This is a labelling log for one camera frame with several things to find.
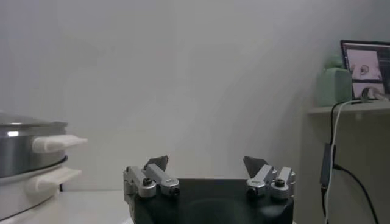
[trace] silver bracket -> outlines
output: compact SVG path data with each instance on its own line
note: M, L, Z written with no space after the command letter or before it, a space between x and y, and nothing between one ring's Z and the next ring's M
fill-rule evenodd
M156 164L148 164L142 172L161 187L161 193L168 196L180 194L179 180L168 176Z
M145 176L137 166L129 166L123 172L124 193L150 198L156 195L156 182Z
M294 196L295 173L289 167L283 167L279 176L271 184L271 196L276 199L287 199Z
M247 194L259 197L266 193L268 185L275 179L276 170L270 165L263 165L256 176L246 181Z

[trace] white plastic handle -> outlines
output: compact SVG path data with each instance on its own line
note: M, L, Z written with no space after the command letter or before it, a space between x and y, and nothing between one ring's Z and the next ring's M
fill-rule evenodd
M37 175L27 181L26 192L39 193L49 189L58 188L60 184L81 174L81 170L60 167L48 173Z
M74 135L54 135L36 137L32 141L32 151L35 153L52 153L69 149L86 143L88 140Z

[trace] white cable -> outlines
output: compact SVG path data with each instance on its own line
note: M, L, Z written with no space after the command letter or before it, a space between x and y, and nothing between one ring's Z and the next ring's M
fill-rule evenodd
M345 105L351 104L351 103L357 103L357 102L360 102L360 100L351 100L351 101L347 101L347 102L345 102L345 103L343 103L343 104L340 105L339 110L338 110L338 112L337 112L337 118L336 118L336 122L335 122L335 127L333 128L333 142L332 142L331 147L330 147L330 176L329 176L329 185L328 185L327 193L326 193L326 196L325 196L325 211L326 211L326 216L325 216L325 222L324 222L324 224L327 224L327 223L328 223L328 219L329 219L328 202L329 202L329 195L330 195L330 187L332 186L332 176L333 176L333 152L334 152L334 149L335 149L337 125L338 125L338 123L339 123L339 118L340 118L341 110L342 110L342 108L343 108Z

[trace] screw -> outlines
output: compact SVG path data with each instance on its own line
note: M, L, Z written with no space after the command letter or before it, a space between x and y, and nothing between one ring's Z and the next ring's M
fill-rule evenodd
M148 186L148 185L150 185L151 183L152 183L152 179L150 179L149 177L144 178L144 179L142 180L142 185L143 185L143 186Z
M285 181L283 179L276 179L275 180L275 186L276 187L284 187L285 186Z
M173 188L173 189L171 190L171 195L172 195L173 197L179 196L179 195L180 195L180 189L179 189L179 188Z
M246 192L246 194L248 195L248 197L250 198L254 198L256 197L257 195L257 190L255 188L249 188L248 191Z

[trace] pot lid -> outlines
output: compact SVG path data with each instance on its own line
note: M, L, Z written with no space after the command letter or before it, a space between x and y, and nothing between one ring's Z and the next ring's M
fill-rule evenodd
M65 122L51 122L32 117L7 114L0 112L0 127L42 127L42 126L66 126Z

